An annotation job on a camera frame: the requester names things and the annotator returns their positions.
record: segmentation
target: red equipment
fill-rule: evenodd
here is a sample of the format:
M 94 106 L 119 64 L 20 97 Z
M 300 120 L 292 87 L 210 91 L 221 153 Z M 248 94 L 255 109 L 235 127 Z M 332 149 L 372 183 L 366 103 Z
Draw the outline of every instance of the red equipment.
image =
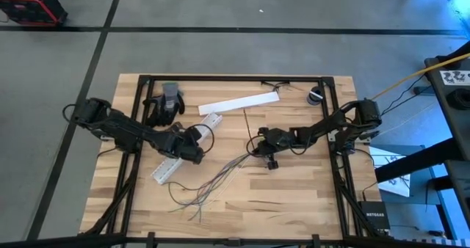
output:
M 58 0 L 0 0 L 0 10 L 23 25 L 58 26 L 68 15 Z

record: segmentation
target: white paper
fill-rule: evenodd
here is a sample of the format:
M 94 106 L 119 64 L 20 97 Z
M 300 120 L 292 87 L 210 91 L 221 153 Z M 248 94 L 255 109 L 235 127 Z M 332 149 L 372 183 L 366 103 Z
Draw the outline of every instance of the white paper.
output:
M 201 105 L 199 106 L 199 115 L 205 115 L 212 112 L 226 112 L 232 109 L 246 108 L 275 101 L 279 101 L 279 95 L 276 91 L 273 91 L 260 95 Z
M 470 86 L 470 71 L 449 70 L 440 71 L 441 78 L 448 86 Z
M 379 168 L 383 165 L 388 164 L 389 162 L 391 163 L 404 157 L 399 154 L 391 153 L 386 150 L 381 150 L 374 147 L 369 147 L 369 149 L 370 154 L 374 159 L 375 168 Z M 382 183 L 379 183 L 379 189 L 395 193 L 403 197 L 409 197 L 410 189 L 408 187 L 410 186 L 410 174 L 403 175 L 402 178 L 403 179 L 395 178 L 388 181 L 383 181 Z

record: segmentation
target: cable bundle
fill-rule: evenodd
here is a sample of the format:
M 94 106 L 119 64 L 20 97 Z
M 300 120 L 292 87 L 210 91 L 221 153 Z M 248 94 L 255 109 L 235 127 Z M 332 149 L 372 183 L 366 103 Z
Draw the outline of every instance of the cable bundle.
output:
M 170 193 L 170 197 L 173 200 L 173 202 L 181 205 L 180 208 L 177 208 L 177 209 L 172 210 L 170 212 L 180 211 L 180 210 L 183 210 L 183 209 L 185 209 L 187 207 L 190 207 L 190 206 L 198 207 L 198 211 L 193 216 L 191 216 L 191 218 L 189 218 L 189 220 L 194 219 L 199 214 L 199 222 L 201 222 L 201 220 L 202 220 L 202 207 L 212 204 L 227 189 L 228 185 L 230 185 L 230 182 L 235 178 L 235 176 L 238 174 L 238 172 L 240 172 L 240 170 L 246 164 L 246 160 L 247 160 L 248 156 L 250 156 L 250 155 L 249 154 L 244 154 L 244 155 L 239 156 L 239 157 L 235 158 L 234 160 L 228 162 L 228 164 L 226 164 L 215 175 L 214 178 L 212 178 L 211 180 L 205 182 L 202 186 L 200 186 L 197 189 L 187 188 L 186 186 L 183 186 L 178 182 L 166 182 L 166 183 L 164 183 L 163 185 L 166 185 L 166 184 L 168 185 L 168 192 Z M 232 177 L 232 179 L 230 179 L 230 181 L 227 183 L 225 188 L 214 199 L 212 199 L 209 203 L 204 203 L 207 200 L 207 198 L 209 197 L 209 195 L 214 190 L 218 189 L 225 182 L 225 180 L 227 180 L 228 176 L 242 162 L 243 162 L 242 166 L 239 167 L 239 169 L 236 171 L 236 174 Z M 196 197 L 193 200 L 190 200 L 190 201 L 176 200 L 175 197 L 173 196 L 173 194 L 171 193 L 171 184 L 173 184 L 173 183 L 180 186 L 180 187 L 182 187 L 183 189 L 188 190 L 188 191 L 196 192 Z

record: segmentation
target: black floor line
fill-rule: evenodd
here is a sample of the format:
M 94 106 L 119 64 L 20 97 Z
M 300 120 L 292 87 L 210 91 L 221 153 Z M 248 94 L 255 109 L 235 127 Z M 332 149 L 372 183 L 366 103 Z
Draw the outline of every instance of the black floor line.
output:
M 110 26 L 106 18 L 104 27 L 64 26 L 0 26 L 0 32 L 187 32 L 187 33 L 272 33 L 272 34 L 363 34 L 363 35 L 465 35 L 463 30 L 453 29 L 316 29 L 316 28 L 268 28 L 268 27 L 129 27 Z
M 93 80 L 93 76 L 95 75 L 95 71 L 101 57 L 101 53 L 103 52 L 104 43 L 106 42 L 106 38 L 108 36 L 108 29 L 111 26 L 112 19 L 115 16 L 118 5 L 119 0 L 112 0 L 111 7 L 106 17 L 106 21 L 104 22 L 104 27 L 101 29 L 100 37 L 98 38 L 98 42 L 96 43 L 95 51 L 93 52 L 90 65 L 88 66 L 88 70 L 84 77 L 82 87 L 80 89 L 79 95 L 77 96 L 76 103 L 82 103 L 87 97 L 88 91 L 90 90 L 91 82 Z M 43 192 L 43 196 L 41 197 L 39 206 L 36 210 L 35 217 L 32 221 L 31 227 L 29 228 L 29 233 L 26 237 L 27 240 L 35 240 L 39 237 L 41 228 L 44 223 L 44 219 L 46 218 L 48 208 L 52 201 L 52 197 L 54 196 L 54 191 L 57 187 L 57 183 L 59 182 L 60 173 L 62 172 L 62 168 L 64 167 L 65 159 L 67 157 L 68 150 L 71 146 L 73 135 L 75 134 L 75 129 L 76 125 L 73 123 L 69 123 L 67 129 L 65 130 L 65 134 L 62 139 L 59 152 L 56 157 L 56 161 L 54 162 L 54 166 L 52 167 L 52 171 L 48 178 L 46 188 Z

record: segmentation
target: wooden table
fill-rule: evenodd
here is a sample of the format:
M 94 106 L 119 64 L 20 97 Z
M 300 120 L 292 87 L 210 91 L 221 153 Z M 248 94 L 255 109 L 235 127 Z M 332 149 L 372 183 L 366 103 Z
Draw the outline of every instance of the wooden table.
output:
M 115 109 L 131 114 L 138 74 L 121 74 L 112 102 Z M 356 99 L 352 77 L 335 77 L 339 105 Z M 249 95 L 266 93 L 271 87 L 254 81 L 179 81 L 184 91 L 186 113 L 178 115 L 176 121 L 183 126 L 200 123 L 198 106 L 206 103 L 226 101 Z M 247 108 L 247 118 L 252 136 L 258 128 L 310 126 L 322 119 L 321 106 L 311 106 L 306 95 L 313 87 L 308 82 L 292 82 L 290 87 L 281 87 L 280 101 Z M 161 92 L 161 82 L 154 87 L 154 94 Z M 331 107 L 328 97 L 329 112 Z M 141 119 L 142 108 L 137 119 Z M 246 153 L 249 140 L 243 110 L 220 113 L 222 122 L 216 127 L 214 148 L 207 153 L 199 165 L 184 162 L 170 177 L 188 187 L 199 187 L 213 178 L 218 170 L 230 160 Z M 202 143 L 207 148 L 210 138 Z M 113 142 L 104 142 L 101 151 L 114 147 Z M 80 231 L 88 230 L 111 203 L 121 152 L 103 154 L 96 164 L 90 195 L 87 200 Z M 269 171 L 259 158 L 249 158 L 230 186 L 211 205 L 203 208 L 202 222 L 188 221 L 197 208 L 169 213 L 178 207 L 168 194 L 167 186 L 160 186 L 151 173 L 160 165 L 163 156 L 145 143 L 142 150 L 128 236 L 146 237 L 155 232 L 160 238 L 259 238 L 259 239 L 311 239 L 319 234 L 322 240 L 339 240 L 341 231 L 336 197 L 333 187 L 327 139 L 322 137 L 302 156 L 290 151 L 275 155 L 279 169 Z M 374 167 L 368 155 L 357 152 L 350 156 L 357 198 L 361 191 L 375 180 Z M 209 200 L 217 196 L 221 186 Z M 172 187 L 177 199 L 193 197 L 187 192 Z M 367 189 L 368 200 L 380 200 L 377 186 Z M 117 227 L 121 216 L 118 214 Z

